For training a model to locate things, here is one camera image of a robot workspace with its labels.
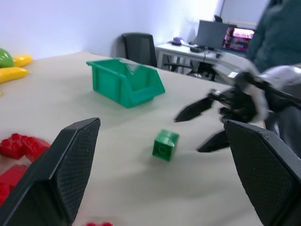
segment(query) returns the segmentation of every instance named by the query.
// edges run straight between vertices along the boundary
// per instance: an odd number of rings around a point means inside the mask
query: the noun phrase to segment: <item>computer monitor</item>
[[[64,128],[0,207],[1,226],[71,226],[90,177],[100,120]]]
[[[230,26],[227,29],[222,49],[247,53],[254,34],[253,29]]]
[[[195,44],[201,47],[221,49],[229,26],[231,25],[200,20]]]

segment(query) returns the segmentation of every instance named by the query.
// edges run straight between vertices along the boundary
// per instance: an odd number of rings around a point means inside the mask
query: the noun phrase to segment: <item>yellow toy banana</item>
[[[28,74],[28,70],[20,67],[0,68],[0,83],[20,79]]]
[[[13,58],[15,67],[23,67],[32,62],[32,57],[30,55],[21,55]]]

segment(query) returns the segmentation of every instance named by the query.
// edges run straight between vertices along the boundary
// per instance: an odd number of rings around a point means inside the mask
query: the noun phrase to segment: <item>red toy piece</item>
[[[28,166],[15,165],[0,175],[0,205],[6,200],[27,169]]]
[[[11,187],[9,185],[0,183],[0,205],[4,203],[10,191]]]
[[[25,156],[31,162],[34,162],[50,147],[49,143],[35,137],[23,136],[21,139]]]
[[[44,140],[15,133],[10,138],[2,140],[0,143],[0,155],[17,160],[25,155],[33,162],[49,147],[50,144]]]
[[[27,169],[28,166],[15,165],[11,167],[4,174],[0,175],[0,184],[15,187]]]
[[[0,154],[11,159],[19,160],[24,155],[22,146],[21,135],[15,133],[11,135],[10,138],[2,140],[0,143]]]

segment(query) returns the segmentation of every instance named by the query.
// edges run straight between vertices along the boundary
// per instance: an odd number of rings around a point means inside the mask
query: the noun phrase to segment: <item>beige table surface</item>
[[[217,83],[159,70],[166,93],[126,109],[92,90],[86,61],[105,57],[81,52],[35,61],[30,74],[0,84],[0,137],[13,132],[53,142],[59,131],[101,118],[89,183],[74,225],[91,218],[114,226],[261,226],[240,183],[230,150],[197,153],[222,129],[218,104],[202,117],[173,123],[185,105]],[[168,163],[151,156],[161,129],[180,134]],[[4,170],[10,164],[1,159]]]

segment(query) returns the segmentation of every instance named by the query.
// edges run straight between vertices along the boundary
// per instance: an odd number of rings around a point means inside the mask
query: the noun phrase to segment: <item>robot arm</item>
[[[301,69],[281,66],[262,75],[278,90],[301,99]],[[288,107],[278,113],[270,113],[265,120],[266,129],[275,132],[301,158],[301,111]]]
[[[287,94],[278,87],[288,81],[300,80],[301,69],[291,66],[273,68],[259,75],[255,66],[247,59],[232,54],[224,54],[214,69],[232,88],[222,93],[211,90],[206,98],[185,107],[174,119],[175,122],[188,121],[211,109],[214,101],[224,105],[220,109],[222,122],[235,120],[254,122],[265,120],[268,112],[281,112],[290,106],[301,109],[301,98]],[[198,151],[212,152],[228,147],[224,131],[213,136]]]

